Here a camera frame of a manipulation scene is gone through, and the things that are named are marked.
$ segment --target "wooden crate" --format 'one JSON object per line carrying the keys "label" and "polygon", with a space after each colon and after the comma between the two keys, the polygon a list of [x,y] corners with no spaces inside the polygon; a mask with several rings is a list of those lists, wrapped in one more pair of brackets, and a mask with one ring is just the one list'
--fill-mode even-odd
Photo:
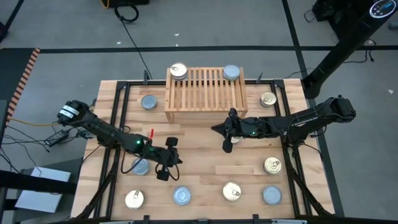
{"label": "wooden crate", "polygon": [[229,112],[235,108],[242,118],[248,112],[243,68],[239,79],[230,82],[223,78],[222,67],[187,68],[187,77],[174,80],[167,69],[165,114],[169,123],[174,122],[175,113]]}

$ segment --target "wooden tabletop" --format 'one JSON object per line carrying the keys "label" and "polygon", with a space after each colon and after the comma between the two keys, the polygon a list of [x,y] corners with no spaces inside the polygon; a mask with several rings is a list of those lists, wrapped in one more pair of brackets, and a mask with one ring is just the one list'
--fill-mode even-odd
{"label": "wooden tabletop", "polygon": [[[285,89],[290,112],[296,113],[307,109],[299,79],[287,79]],[[102,81],[99,88],[95,114],[109,122],[117,81]],[[275,116],[274,108],[264,108],[259,104],[259,97],[270,91],[269,85],[246,85],[250,116]],[[278,100],[282,102],[280,90]],[[158,100],[154,111],[145,111],[141,107],[141,98],[154,95]],[[119,124],[123,93],[119,99],[119,110],[116,124]],[[132,86],[127,107],[126,125],[134,133],[149,135],[154,128],[154,145],[164,146],[169,136],[178,138],[178,153],[183,164],[179,165],[179,181],[164,182],[155,177],[155,162],[150,162],[150,172],[145,176],[122,174],[118,171],[114,195],[112,220],[142,220],[150,215],[151,220],[187,220],[187,219],[250,219],[253,214],[260,218],[293,218],[293,208],[285,167],[279,175],[267,175],[262,163],[268,157],[276,157],[284,164],[282,147],[279,138],[243,139],[234,145],[233,152],[226,154],[222,150],[223,137],[210,129],[211,125],[222,123],[227,114],[205,117],[200,114],[183,114],[169,124],[164,113],[164,86]],[[285,115],[281,103],[282,115]],[[306,144],[317,148],[315,139],[306,140]],[[85,156],[97,147],[95,140],[88,141]],[[99,148],[82,165],[80,178],[72,208],[72,217],[77,216],[94,196],[98,189],[104,148]],[[317,151],[307,146],[300,147],[300,156],[308,188],[317,200],[333,213],[333,205],[326,182],[323,165]],[[130,168],[134,156],[126,155],[124,170]],[[227,182],[236,182],[241,187],[241,197],[227,201],[222,188]],[[172,200],[174,188],[186,185],[192,191],[192,200],[186,206],[179,206]],[[282,191],[282,202],[279,205],[267,205],[263,202],[261,192],[264,187],[275,185]],[[141,190],[145,200],[141,208],[130,210],[124,199],[131,190]],[[302,194],[296,185],[300,211],[304,214]],[[105,214],[108,193],[103,197],[101,215]]]}

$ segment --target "concrete floor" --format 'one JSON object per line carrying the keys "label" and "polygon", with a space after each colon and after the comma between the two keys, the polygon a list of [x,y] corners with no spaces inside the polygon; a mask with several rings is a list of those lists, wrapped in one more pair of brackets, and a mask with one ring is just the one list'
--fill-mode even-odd
{"label": "concrete floor", "polygon": [[[1,21],[6,21],[16,2],[2,2]],[[334,45],[330,37],[333,32],[327,23],[307,24],[303,18],[315,0],[288,2],[301,46]],[[139,10],[140,18],[127,27],[140,47],[293,46],[280,0],[152,0],[147,6],[139,6]],[[131,14],[123,12],[126,17]],[[372,38],[378,45],[396,45],[398,31],[383,26]],[[97,1],[53,0],[44,4],[30,0],[23,3],[8,38],[0,47],[110,48],[132,47],[132,44],[114,12],[102,9]],[[306,66],[316,67],[326,54],[303,52]],[[363,54],[355,52],[351,59],[362,60]],[[233,63],[244,67],[248,78],[256,78],[261,72],[263,78],[283,78],[300,70],[294,51],[146,52],[143,57],[154,78],[164,78],[166,68],[177,61],[193,67]],[[373,63],[342,65],[326,81],[317,102],[342,94],[351,100],[358,114],[351,123],[330,125],[326,133],[345,215],[398,220],[395,212],[398,140],[394,134],[398,126],[395,119],[398,51],[373,51],[373,57]],[[49,123],[56,120],[67,100],[91,103],[101,80],[141,79],[143,70],[137,53],[40,54],[14,117]],[[51,128],[33,128],[15,122],[10,125],[36,139],[45,139],[53,133]],[[6,134],[23,139],[9,129]],[[85,142],[77,139],[52,147],[50,153],[35,144],[28,146],[33,159],[43,166],[82,157]],[[33,167],[21,146],[3,148],[18,169]],[[0,169],[8,168],[0,161]],[[65,214],[52,218],[61,220]]]}

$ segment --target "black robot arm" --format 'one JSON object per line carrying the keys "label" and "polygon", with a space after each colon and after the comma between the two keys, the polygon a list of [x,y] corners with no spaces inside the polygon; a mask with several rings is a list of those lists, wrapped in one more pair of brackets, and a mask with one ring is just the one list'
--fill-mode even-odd
{"label": "black robot arm", "polygon": [[339,96],[329,98],[314,108],[294,113],[290,116],[271,116],[258,118],[238,117],[234,108],[228,113],[229,118],[223,124],[211,127],[212,130],[224,136],[223,149],[232,151],[231,138],[276,138],[283,137],[288,144],[299,145],[307,136],[333,123],[352,121],[356,112],[349,100]]}
{"label": "black robot arm", "polygon": [[[57,115],[58,123],[63,126],[82,127],[97,136],[98,143],[110,149],[124,148],[126,152],[134,154],[163,166],[173,167],[181,164],[178,158],[178,139],[170,138],[166,142],[168,148],[152,145],[152,140],[146,136],[133,133],[124,133],[107,122],[99,119],[89,110],[89,106],[83,102],[68,101]],[[169,175],[159,175],[158,179],[167,180]]]}

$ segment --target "silver can lid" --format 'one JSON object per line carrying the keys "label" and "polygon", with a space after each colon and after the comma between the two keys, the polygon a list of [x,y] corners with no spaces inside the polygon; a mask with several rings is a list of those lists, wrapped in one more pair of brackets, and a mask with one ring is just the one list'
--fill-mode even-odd
{"label": "silver can lid", "polygon": [[269,205],[277,205],[282,200],[282,192],[276,186],[268,186],[262,191],[262,199]]}
{"label": "silver can lid", "polygon": [[241,74],[241,71],[236,65],[227,65],[224,67],[224,76],[228,79],[237,79]]}
{"label": "silver can lid", "polygon": [[235,201],[241,196],[241,188],[237,183],[228,182],[223,187],[223,195],[227,200]]}
{"label": "silver can lid", "polygon": [[144,194],[139,190],[132,190],[126,195],[126,205],[130,209],[137,209],[144,203]]}
{"label": "silver can lid", "polygon": [[266,92],[261,95],[261,101],[265,105],[273,105],[274,103],[276,103],[276,96],[272,92]]}
{"label": "silver can lid", "polygon": [[176,187],[173,193],[174,202],[177,205],[187,205],[192,198],[191,190],[186,186]]}
{"label": "silver can lid", "polygon": [[183,63],[175,63],[170,67],[170,73],[174,77],[182,77],[187,73],[187,67]]}
{"label": "silver can lid", "polygon": [[[139,160],[140,159],[135,159],[134,162],[132,162],[132,166],[136,165]],[[146,159],[141,160],[140,163],[138,163],[132,171],[137,175],[147,174],[149,171],[148,160]]]}
{"label": "silver can lid", "polygon": [[282,164],[275,157],[270,157],[264,162],[264,169],[268,174],[276,175],[282,169]]}
{"label": "silver can lid", "polygon": [[241,139],[242,139],[242,137],[232,137],[232,138],[231,138],[231,143],[232,143],[232,144],[236,144],[236,143],[238,143]]}
{"label": "silver can lid", "polygon": [[157,104],[156,97],[152,95],[146,95],[141,100],[141,105],[145,110],[155,109],[156,104]]}

